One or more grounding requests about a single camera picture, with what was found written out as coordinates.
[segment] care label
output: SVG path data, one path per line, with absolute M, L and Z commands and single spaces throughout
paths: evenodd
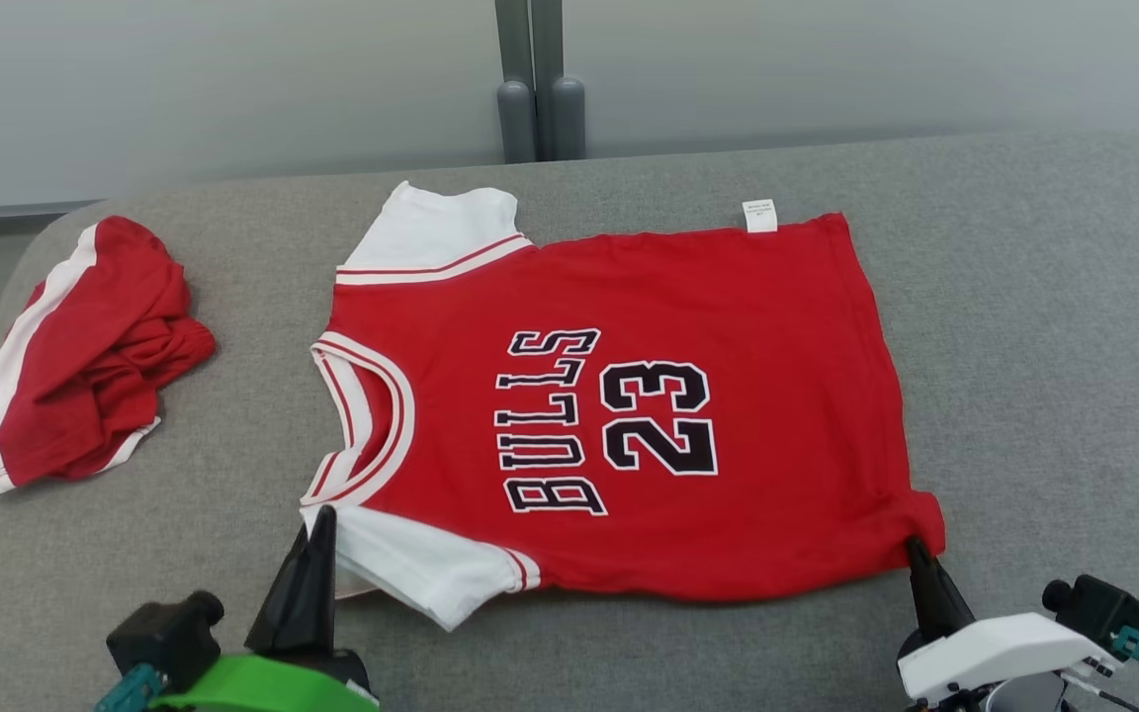
M 746 231 L 776 231 L 776 206 L 772 198 L 747 199 L 740 206 L 746 211 Z

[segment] gray tablecloth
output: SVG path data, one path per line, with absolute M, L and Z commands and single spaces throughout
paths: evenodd
M 104 636 L 148 599 L 227 604 L 238 648 L 341 442 L 308 344 L 331 270 L 399 181 L 521 199 L 539 244 L 600 231 L 845 212 L 903 380 L 913 482 L 944 506 L 949 571 L 982 616 L 1038 611 L 1052 578 L 1139 595 L 1139 137 L 921 139 L 199 186 L 56 222 L 0 303 L 109 214 L 186 265 L 218 355 L 163 393 L 164 423 L 93 481 L 0 497 L 0 712 L 90 709 L 114 684 Z M 688 605 L 527 594 L 460 630 L 385 596 L 339 605 L 336 640 L 386 707 L 900 709 L 904 573 L 788 600 Z M 1139 669 L 1112 681 L 1139 703 Z M 1088 707 L 1101 702 L 1080 699 Z

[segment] white sleeve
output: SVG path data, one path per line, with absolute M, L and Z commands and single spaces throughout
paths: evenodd
M 343 267 L 439 270 L 518 236 L 516 198 L 493 188 L 437 195 L 402 181 Z
M 306 531 L 318 513 L 302 509 Z M 494 596 L 539 586 L 519 551 L 364 506 L 336 507 L 336 567 L 338 581 L 369 581 L 448 631 Z

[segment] folded fabric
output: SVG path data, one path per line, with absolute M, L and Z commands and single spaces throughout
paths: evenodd
M 182 265 L 122 216 L 81 234 L 0 350 L 0 494 L 124 463 L 161 423 L 157 388 L 213 354 Z

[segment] white wall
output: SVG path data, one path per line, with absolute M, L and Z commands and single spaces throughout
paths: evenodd
M 588 154 L 1139 131 L 1139 0 L 565 0 Z
M 502 162 L 492 0 L 0 0 L 0 206 Z

